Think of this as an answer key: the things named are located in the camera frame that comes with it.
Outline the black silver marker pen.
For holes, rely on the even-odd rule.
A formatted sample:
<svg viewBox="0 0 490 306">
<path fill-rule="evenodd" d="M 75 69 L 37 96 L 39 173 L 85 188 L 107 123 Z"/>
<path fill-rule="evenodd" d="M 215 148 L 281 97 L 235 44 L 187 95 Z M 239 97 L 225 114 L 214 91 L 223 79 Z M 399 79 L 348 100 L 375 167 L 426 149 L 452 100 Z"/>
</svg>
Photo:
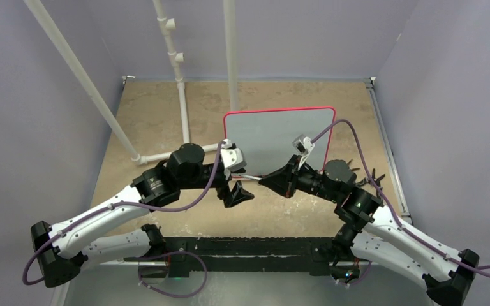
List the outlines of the black silver marker pen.
<svg viewBox="0 0 490 306">
<path fill-rule="evenodd" d="M 261 177 L 257 177 L 254 175 L 247 175 L 247 174 L 243 174 L 243 173 L 233 173 L 232 178 L 254 180 L 254 181 L 260 181 L 262 179 Z"/>
</svg>

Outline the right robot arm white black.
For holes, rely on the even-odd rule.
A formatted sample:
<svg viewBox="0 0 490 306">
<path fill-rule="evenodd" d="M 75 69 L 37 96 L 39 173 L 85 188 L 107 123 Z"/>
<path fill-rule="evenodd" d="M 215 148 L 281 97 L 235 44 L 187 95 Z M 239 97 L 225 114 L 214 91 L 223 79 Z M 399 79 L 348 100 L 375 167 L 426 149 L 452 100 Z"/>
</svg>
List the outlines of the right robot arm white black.
<svg viewBox="0 0 490 306">
<path fill-rule="evenodd" d="M 438 305 L 464 303 L 475 279 L 477 253 L 447 247 L 420 231 L 409 234 L 412 225 L 359 187 L 345 161 L 329 161 L 322 173 L 300 161 L 300 156 L 292 156 L 259 184 L 285 198 L 302 191 L 335 204 L 343 225 L 327 249 L 334 261 L 351 256 L 372 261 L 414 281 Z"/>
</svg>

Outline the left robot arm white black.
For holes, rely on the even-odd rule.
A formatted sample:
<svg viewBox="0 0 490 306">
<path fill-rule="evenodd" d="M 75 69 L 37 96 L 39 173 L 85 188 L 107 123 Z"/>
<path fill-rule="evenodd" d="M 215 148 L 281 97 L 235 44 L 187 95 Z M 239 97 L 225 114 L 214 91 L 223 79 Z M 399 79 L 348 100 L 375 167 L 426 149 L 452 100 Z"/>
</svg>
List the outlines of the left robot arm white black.
<svg viewBox="0 0 490 306">
<path fill-rule="evenodd" d="M 22 282 L 58 287 L 84 268 L 118 258 L 156 261 L 164 255 L 165 241 L 158 227 L 146 225 L 124 235 L 106 233 L 153 212 L 182 212 L 199 204 L 209 189 L 226 208 L 252 200 L 241 182 L 229 186 L 234 173 L 246 167 L 244 153 L 230 140 L 216 148 L 215 160 L 204 164 L 205 152 L 185 143 L 167 160 L 148 169 L 112 198 L 65 221 L 39 221 L 31 226 L 34 254 L 27 262 Z"/>
</svg>

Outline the whiteboard with pink frame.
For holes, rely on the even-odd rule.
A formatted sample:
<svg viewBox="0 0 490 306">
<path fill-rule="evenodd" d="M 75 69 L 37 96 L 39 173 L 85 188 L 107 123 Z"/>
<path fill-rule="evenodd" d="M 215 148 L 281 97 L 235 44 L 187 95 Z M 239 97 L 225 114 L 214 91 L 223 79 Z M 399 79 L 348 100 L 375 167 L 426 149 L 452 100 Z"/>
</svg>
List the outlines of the whiteboard with pink frame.
<svg viewBox="0 0 490 306">
<path fill-rule="evenodd" d="M 225 137 L 243 151 L 245 175 L 263 177 L 281 167 L 299 151 L 300 135 L 316 137 L 336 119 L 332 106 L 309 106 L 228 112 L 223 116 Z"/>
</svg>

